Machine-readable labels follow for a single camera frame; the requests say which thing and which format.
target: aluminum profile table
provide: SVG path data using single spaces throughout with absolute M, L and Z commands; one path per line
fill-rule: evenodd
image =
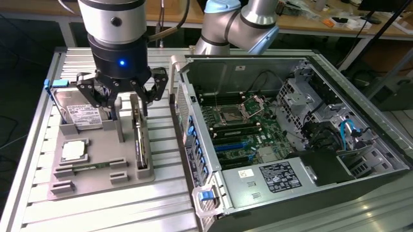
M 276 52 L 287 54 L 288 50 Z M 240 50 L 232 50 L 231 53 L 244 54 Z M 188 49 L 149 49 L 149 66 L 168 68 L 168 58 L 176 54 L 188 54 Z M 274 51 L 267 51 L 266 54 L 271 55 Z M 46 78 L 71 79 L 77 72 L 92 72 L 93 69 L 89 49 L 71 48 L 55 53 Z M 0 232 L 198 231 L 172 129 L 168 92 L 169 89 L 148 110 L 155 181 L 59 201 L 48 201 L 45 198 L 59 113 L 45 92 L 41 94 L 2 213 Z M 128 94 L 120 96 L 124 105 L 121 115 L 127 115 L 131 112 Z M 255 228 L 251 232 L 386 232 L 413 229 L 409 227 L 413 223 L 411 178 L 413 173 L 351 202 Z

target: robotic arm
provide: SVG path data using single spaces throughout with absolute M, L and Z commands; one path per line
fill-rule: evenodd
M 250 0 L 240 9 L 239 0 L 208 0 L 195 54 L 227 55 L 230 43 L 250 54 L 262 54 L 279 31 L 276 4 L 278 0 Z
M 93 107 L 113 111 L 119 93 L 135 91 L 143 103 L 160 100 L 168 75 L 164 68 L 149 69 L 147 42 L 172 34 L 183 25 L 147 37 L 145 0 L 79 0 L 81 17 L 96 64 L 95 73 L 77 75 L 77 89 Z M 275 7 L 278 0 L 250 0 L 240 8 L 238 0 L 208 0 L 202 37 L 195 54 L 228 54 L 228 44 L 250 54 L 260 54 L 278 34 Z M 149 90 L 144 84 L 149 78 Z
M 88 41 L 96 64 L 95 73 L 77 75 L 77 89 L 93 107 L 113 110 L 117 93 L 135 91 L 147 104 L 160 100 L 168 76 L 164 68 L 148 67 L 145 0 L 79 0 Z M 149 90 L 144 84 L 153 78 Z M 95 86 L 104 87 L 104 92 Z

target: motherboard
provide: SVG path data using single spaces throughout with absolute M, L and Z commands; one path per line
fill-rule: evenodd
M 214 96 L 200 105 L 223 170 L 282 160 L 292 152 L 264 96 L 239 93 L 224 102 Z

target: blue pcie slot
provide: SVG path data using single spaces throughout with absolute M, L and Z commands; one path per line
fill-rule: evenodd
M 239 144 L 231 144 L 231 145 L 224 145 L 224 146 L 215 146 L 214 149 L 216 152 L 220 152 L 220 151 L 242 149 L 244 148 L 244 146 L 246 146 L 246 143 L 239 143 Z

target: hard drive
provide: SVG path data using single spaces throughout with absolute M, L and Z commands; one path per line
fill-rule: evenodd
M 101 128 L 101 121 L 109 119 L 109 112 L 93 108 L 77 88 L 67 87 L 53 90 L 60 115 L 68 124 L 75 124 L 77 130 Z

